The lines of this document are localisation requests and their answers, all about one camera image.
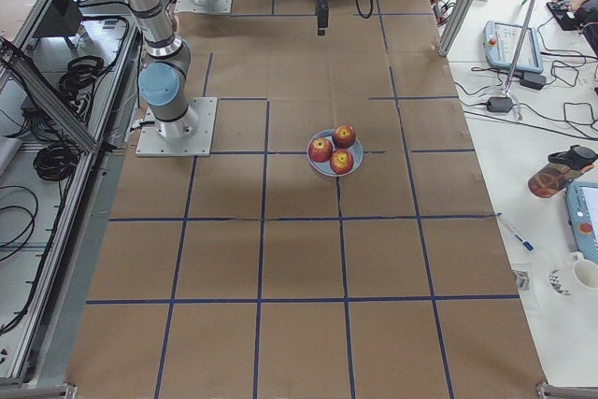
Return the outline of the light blue plate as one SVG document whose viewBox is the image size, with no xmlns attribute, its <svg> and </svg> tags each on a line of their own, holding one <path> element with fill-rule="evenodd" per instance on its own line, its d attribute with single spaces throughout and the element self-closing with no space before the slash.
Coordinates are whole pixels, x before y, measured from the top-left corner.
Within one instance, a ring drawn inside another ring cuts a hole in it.
<svg viewBox="0 0 598 399">
<path fill-rule="evenodd" d="M 339 178 L 339 177 L 344 177 L 344 176 L 347 176 L 347 175 L 355 172 L 360 167 L 360 165 L 362 164 L 362 161 L 363 161 L 363 146 L 362 146 L 360 140 L 356 139 L 354 141 L 353 145 L 351 147 L 347 148 L 347 151 L 353 157 L 353 166 L 351 167 L 351 169 L 348 172 L 342 173 L 342 174 L 337 174 L 331 167 L 329 161 L 317 162 L 317 161 L 313 160 L 311 158 L 311 156 L 309 155 L 309 149 L 311 148 L 312 142 L 318 138 L 327 139 L 331 143 L 333 150 L 336 150 L 337 146 L 335 145 L 335 143 L 333 141 L 333 133 L 334 133 L 334 129 L 327 129 L 327 130 L 323 130 L 323 131 L 320 131 L 320 132 L 314 134 L 310 138 L 309 143 L 307 145 L 308 150 L 306 151 L 306 157 L 307 157 L 307 161 L 309 162 L 309 164 L 320 174 L 322 174 L 324 176 L 328 176 L 328 177 Z"/>
</svg>

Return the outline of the black power adapter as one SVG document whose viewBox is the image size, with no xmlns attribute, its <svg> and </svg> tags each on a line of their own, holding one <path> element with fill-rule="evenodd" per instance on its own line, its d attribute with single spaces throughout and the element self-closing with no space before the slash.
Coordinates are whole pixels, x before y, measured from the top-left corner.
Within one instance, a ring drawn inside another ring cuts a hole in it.
<svg viewBox="0 0 598 399">
<path fill-rule="evenodd" d="M 486 103 L 486 109 L 491 113 L 508 113 L 513 106 L 513 100 L 507 96 L 492 96 Z"/>
</svg>

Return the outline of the red apple on plate front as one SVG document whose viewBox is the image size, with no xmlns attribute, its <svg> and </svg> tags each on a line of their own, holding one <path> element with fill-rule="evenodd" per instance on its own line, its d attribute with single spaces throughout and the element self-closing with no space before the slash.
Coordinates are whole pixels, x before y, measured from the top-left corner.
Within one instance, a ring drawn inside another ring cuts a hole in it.
<svg viewBox="0 0 598 399">
<path fill-rule="evenodd" d="M 329 166 L 333 173 L 338 176 L 349 173 L 354 166 L 352 153 L 347 149 L 335 150 L 329 160 Z"/>
</svg>

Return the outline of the red apple on plate outer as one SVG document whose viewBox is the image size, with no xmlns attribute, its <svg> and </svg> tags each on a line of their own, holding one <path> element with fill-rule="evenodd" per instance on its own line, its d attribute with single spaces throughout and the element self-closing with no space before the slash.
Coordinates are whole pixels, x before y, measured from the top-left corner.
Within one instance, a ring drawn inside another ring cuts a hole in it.
<svg viewBox="0 0 598 399">
<path fill-rule="evenodd" d="M 333 143 L 326 137 L 314 138 L 310 141 L 307 155 L 311 162 L 323 164 L 330 160 L 334 152 Z"/>
</svg>

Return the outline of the white blue pen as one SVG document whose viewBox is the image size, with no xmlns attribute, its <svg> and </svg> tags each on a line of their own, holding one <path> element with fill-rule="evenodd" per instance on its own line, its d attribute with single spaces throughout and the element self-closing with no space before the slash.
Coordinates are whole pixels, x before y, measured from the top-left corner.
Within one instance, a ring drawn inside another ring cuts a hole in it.
<svg viewBox="0 0 598 399">
<path fill-rule="evenodd" d="M 512 223 L 506 218 L 506 216 L 502 212 L 498 212 L 496 214 L 496 218 L 501 222 L 504 227 L 519 241 L 519 243 L 528 251 L 534 251 L 534 245 L 526 239 L 513 225 Z"/>
</svg>

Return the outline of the white mug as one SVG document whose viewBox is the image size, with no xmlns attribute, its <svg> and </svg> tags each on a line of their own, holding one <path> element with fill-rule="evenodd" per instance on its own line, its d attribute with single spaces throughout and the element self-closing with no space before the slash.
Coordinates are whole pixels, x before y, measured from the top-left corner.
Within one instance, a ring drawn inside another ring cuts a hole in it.
<svg viewBox="0 0 598 399">
<path fill-rule="evenodd" d="M 548 274 L 552 289 L 563 296 L 597 292 L 597 264 L 579 252 L 572 252 L 566 262 Z"/>
</svg>

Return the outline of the brown water bottle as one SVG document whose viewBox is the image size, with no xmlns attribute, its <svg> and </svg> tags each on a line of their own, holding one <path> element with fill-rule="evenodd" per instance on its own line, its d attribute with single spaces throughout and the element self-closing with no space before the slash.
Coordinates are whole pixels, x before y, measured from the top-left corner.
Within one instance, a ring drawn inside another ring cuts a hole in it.
<svg viewBox="0 0 598 399">
<path fill-rule="evenodd" d="M 529 178 L 528 189 L 537 197 L 550 198 L 592 170 L 596 161 L 597 153 L 580 145 L 551 153 L 548 163 Z"/>
</svg>

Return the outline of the blue teach pendant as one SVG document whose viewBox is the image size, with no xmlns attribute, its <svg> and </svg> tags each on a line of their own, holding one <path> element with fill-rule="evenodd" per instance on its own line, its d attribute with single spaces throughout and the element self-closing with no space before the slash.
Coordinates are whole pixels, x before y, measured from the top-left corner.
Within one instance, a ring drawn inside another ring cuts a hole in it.
<svg viewBox="0 0 598 399">
<path fill-rule="evenodd" d="M 507 70 L 520 35 L 521 26 L 500 21 L 487 21 L 483 29 L 483 48 L 490 67 Z M 518 71 L 541 74 L 544 71 L 538 34 L 529 27 L 517 63 Z"/>
<path fill-rule="evenodd" d="M 597 263 L 597 184 L 575 180 L 567 187 L 565 199 L 577 249 Z"/>
</svg>

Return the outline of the blue teach pendant far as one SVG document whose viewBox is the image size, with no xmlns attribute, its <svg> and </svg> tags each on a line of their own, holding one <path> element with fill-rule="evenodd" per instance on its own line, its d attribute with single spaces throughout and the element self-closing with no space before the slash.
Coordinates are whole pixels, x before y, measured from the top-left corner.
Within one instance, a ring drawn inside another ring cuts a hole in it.
<svg viewBox="0 0 598 399">
<path fill-rule="evenodd" d="M 483 29 L 483 48 L 490 67 L 507 70 L 520 35 L 521 26 L 500 21 L 487 21 Z M 541 74 L 544 71 L 538 34 L 529 27 L 517 63 L 518 71 Z"/>
</svg>

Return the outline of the blue teach pendant near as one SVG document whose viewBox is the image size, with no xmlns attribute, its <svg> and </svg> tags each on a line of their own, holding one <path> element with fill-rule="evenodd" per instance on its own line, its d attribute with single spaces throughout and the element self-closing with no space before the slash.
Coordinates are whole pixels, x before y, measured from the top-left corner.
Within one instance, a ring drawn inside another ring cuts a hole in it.
<svg viewBox="0 0 598 399">
<path fill-rule="evenodd" d="M 565 199 L 577 249 L 597 263 L 597 184 L 575 180 L 567 187 Z"/>
</svg>

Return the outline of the red apple on plate rear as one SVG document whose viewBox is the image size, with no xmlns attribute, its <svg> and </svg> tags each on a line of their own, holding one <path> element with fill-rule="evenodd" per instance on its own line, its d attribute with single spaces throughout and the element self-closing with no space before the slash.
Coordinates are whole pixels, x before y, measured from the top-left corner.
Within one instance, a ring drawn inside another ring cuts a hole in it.
<svg viewBox="0 0 598 399">
<path fill-rule="evenodd" d="M 356 141 L 356 132 L 350 124 L 342 124 L 333 130 L 332 140 L 337 148 L 348 149 Z"/>
</svg>

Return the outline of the red apple on plate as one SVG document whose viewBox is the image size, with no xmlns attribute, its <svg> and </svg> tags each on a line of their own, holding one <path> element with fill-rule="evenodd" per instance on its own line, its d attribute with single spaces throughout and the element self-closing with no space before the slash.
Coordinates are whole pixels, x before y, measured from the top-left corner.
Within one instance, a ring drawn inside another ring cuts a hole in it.
<svg viewBox="0 0 598 399">
<path fill-rule="evenodd" d="M 323 164 L 330 160 L 334 152 L 333 143 L 326 137 L 314 138 L 310 141 L 307 155 L 311 162 Z"/>
<path fill-rule="evenodd" d="M 335 150 L 329 160 L 329 166 L 333 173 L 338 176 L 349 173 L 354 166 L 352 153 L 347 149 Z"/>
<path fill-rule="evenodd" d="M 350 124 L 342 124 L 333 130 L 332 140 L 337 148 L 348 149 L 356 141 L 356 132 Z"/>
</svg>

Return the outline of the grabber stick green tip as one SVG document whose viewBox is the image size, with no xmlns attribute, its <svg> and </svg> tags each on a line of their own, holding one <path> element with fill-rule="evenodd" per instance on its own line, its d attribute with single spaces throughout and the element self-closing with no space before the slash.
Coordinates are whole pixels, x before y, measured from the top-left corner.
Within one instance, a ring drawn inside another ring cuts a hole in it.
<svg viewBox="0 0 598 399">
<path fill-rule="evenodd" d="M 510 96 L 510 88 L 511 88 L 511 84 L 515 75 L 515 71 L 517 68 L 517 63 L 519 61 L 519 57 L 520 57 L 520 52 L 521 49 L 523 47 L 524 44 L 524 40 L 527 34 L 527 30 L 529 28 L 529 22 L 530 19 L 532 17 L 532 13 L 534 11 L 534 5 L 535 5 L 535 0 L 523 0 L 521 2 L 521 5 L 524 6 L 526 3 L 528 3 L 528 8 L 524 17 L 524 21 L 523 24 L 521 26 L 521 30 L 520 30 L 520 35 L 517 41 L 517 45 L 515 47 L 514 53 L 513 53 L 513 58 L 511 60 L 511 65 L 507 74 L 507 78 L 505 81 L 505 86 L 503 87 L 501 94 L 503 97 L 509 97 Z"/>
</svg>

